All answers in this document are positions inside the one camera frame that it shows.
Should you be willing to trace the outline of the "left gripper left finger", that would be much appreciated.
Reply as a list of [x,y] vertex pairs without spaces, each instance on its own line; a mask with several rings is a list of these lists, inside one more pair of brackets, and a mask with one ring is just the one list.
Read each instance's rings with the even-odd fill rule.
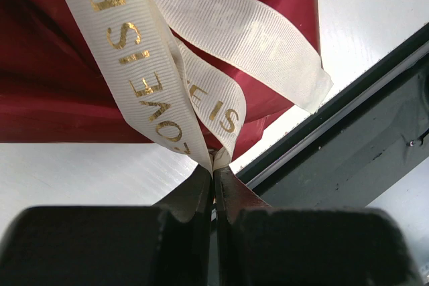
[[202,166],[155,204],[164,211],[155,285],[206,285],[212,176]]

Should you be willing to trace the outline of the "dark red wrapping cloth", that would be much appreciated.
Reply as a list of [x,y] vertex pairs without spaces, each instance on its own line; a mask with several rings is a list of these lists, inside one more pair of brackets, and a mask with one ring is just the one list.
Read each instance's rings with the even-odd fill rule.
[[[320,47],[318,0],[259,0]],[[147,143],[123,119],[65,0],[1,0],[1,141]]]

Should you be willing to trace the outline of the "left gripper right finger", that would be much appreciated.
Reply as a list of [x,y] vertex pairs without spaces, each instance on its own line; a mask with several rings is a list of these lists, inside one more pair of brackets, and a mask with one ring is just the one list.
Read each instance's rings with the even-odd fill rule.
[[213,178],[220,284],[243,285],[243,250],[239,241],[241,233],[235,227],[235,222],[240,211],[248,208],[268,208],[269,204],[238,179],[229,166],[214,170]]

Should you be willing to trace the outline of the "cream printed ribbon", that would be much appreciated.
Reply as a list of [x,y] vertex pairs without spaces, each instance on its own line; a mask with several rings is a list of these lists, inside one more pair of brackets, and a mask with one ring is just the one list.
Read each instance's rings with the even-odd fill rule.
[[66,0],[125,121],[212,171],[230,164],[241,87],[192,46],[314,113],[332,87],[321,59],[257,0]]

